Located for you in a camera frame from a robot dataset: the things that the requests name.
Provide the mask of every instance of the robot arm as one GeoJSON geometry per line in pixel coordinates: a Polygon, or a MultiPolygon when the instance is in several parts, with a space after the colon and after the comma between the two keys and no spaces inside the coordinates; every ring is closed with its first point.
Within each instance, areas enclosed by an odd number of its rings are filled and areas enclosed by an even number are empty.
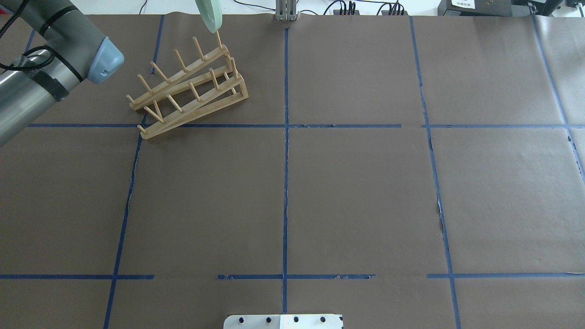
{"type": "Polygon", "coordinates": [[[124,62],[122,53],[69,0],[0,0],[47,40],[12,64],[35,70],[6,70],[0,75],[0,146],[61,101],[86,78],[102,83],[124,62]]]}

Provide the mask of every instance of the black device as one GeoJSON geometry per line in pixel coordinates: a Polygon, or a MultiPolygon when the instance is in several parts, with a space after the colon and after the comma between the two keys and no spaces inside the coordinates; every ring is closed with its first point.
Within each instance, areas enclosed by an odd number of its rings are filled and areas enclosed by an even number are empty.
{"type": "Polygon", "coordinates": [[[512,16],[512,0],[441,0],[438,16],[512,16]]]}
{"type": "Polygon", "coordinates": [[[550,16],[563,0],[512,0],[513,5],[532,7],[535,15],[550,16]]]}
{"type": "MultiPolygon", "coordinates": [[[[563,0],[441,0],[439,16],[550,16],[563,0]]],[[[566,0],[576,5],[585,0],[566,0]]]]}
{"type": "Polygon", "coordinates": [[[573,7],[573,8],[575,8],[579,4],[579,2],[581,4],[584,4],[585,0],[566,0],[565,1],[565,3],[567,4],[567,7],[573,7]]]}

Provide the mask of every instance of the power cord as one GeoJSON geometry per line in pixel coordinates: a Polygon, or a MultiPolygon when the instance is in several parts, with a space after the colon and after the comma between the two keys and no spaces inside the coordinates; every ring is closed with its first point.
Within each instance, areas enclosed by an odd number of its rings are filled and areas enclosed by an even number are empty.
{"type": "MultiPolygon", "coordinates": [[[[28,3],[29,3],[29,0],[22,1],[22,3],[20,4],[20,7],[18,7],[18,9],[14,13],[14,15],[12,15],[12,17],[6,22],[6,24],[4,24],[2,29],[0,29],[0,38],[2,38],[2,36],[4,36],[4,33],[6,33],[6,31],[10,27],[10,25],[12,25],[14,23],[14,21],[16,21],[18,17],[20,17],[20,15],[25,10],[25,7],[28,3]]],[[[49,52],[49,58],[47,58],[44,62],[37,64],[37,65],[33,65],[33,66],[14,66],[14,65],[4,65],[4,64],[0,63],[0,68],[4,69],[6,71],[38,70],[40,68],[43,68],[43,67],[51,64],[53,62],[53,60],[55,59],[55,51],[51,47],[46,46],[46,45],[40,46],[40,47],[34,47],[33,49],[30,49],[27,52],[25,52],[23,54],[23,56],[28,56],[28,55],[30,55],[38,50],[47,50],[49,52]]]]}
{"type": "Polygon", "coordinates": [[[371,1],[371,0],[356,0],[359,2],[371,2],[373,4],[389,4],[388,1],[371,1]]]}
{"type": "Polygon", "coordinates": [[[276,9],[275,9],[275,8],[268,8],[268,7],[264,7],[264,6],[260,6],[260,5],[247,4],[247,3],[245,3],[245,2],[240,2],[240,1],[238,1],[238,0],[233,0],[233,1],[234,1],[235,3],[237,3],[237,4],[241,4],[241,5],[244,5],[244,6],[250,6],[250,7],[258,7],[258,8],[263,8],[263,9],[266,9],[266,10],[268,10],[268,11],[276,11],[276,9]]]}
{"type": "Polygon", "coordinates": [[[333,6],[334,4],[336,4],[338,2],[339,2],[339,13],[341,15],[345,15],[345,13],[347,12],[347,4],[343,0],[335,0],[335,1],[331,2],[329,4],[329,6],[327,6],[327,8],[325,8],[325,12],[323,12],[323,15],[327,14],[327,11],[329,10],[329,8],[331,8],[331,6],[333,6]]]}
{"type": "Polygon", "coordinates": [[[319,14],[318,14],[318,13],[316,13],[316,12],[314,12],[314,11],[311,11],[311,10],[309,10],[309,9],[305,9],[305,10],[302,10],[302,11],[299,11],[299,12],[311,12],[311,13],[313,13],[313,14],[315,14],[315,15],[319,16],[319,14]]]}
{"type": "Polygon", "coordinates": [[[398,1],[396,1],[395,3],[393,3],[394,6],[392,6],[392,3],[390,3],[390,2],[385,2],[378,9],[376,16],[378,16],[380,14],[380,12],[382,11],[382,8],[384,8],[384,6],[386,6],[386,5],[388,5],[390,7],[389,11],[388,11],[389,16],[404,15],[404,6],[402,6],[398,1]]]}
{"type": "Polygon", "coordinates": [[[356,14],[356,3],[349,1],[349,13],[348,15],[355,15],[356,14]]]}
{"type": "Polygon", "coordinates": [[[138,15],[142,14],[142,9],[144,9],[144,6],[146,6],[146,3],[148,2],[148,0],[144,0],[144,3],[142,4],[142,7],[140,7],[140,11],[138,12],[138,15]]]}

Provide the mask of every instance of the metal plate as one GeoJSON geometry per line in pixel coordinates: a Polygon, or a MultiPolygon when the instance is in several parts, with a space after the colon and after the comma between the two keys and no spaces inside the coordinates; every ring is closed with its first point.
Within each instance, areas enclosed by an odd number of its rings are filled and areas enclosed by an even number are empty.
{"type": "Polygon", "coordinates": [[[229,316],[223,329],[342,329],[343,316],[338,314],[266,314],[229,316]]]}

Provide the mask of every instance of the gray bracket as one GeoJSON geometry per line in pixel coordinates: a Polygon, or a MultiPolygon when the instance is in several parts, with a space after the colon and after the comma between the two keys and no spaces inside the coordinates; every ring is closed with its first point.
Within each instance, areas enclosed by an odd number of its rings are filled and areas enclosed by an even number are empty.
{"type": "Polygon", "coordinates": [[[297,0],[276,0],[276,20],[297,20],[297,0]]]}

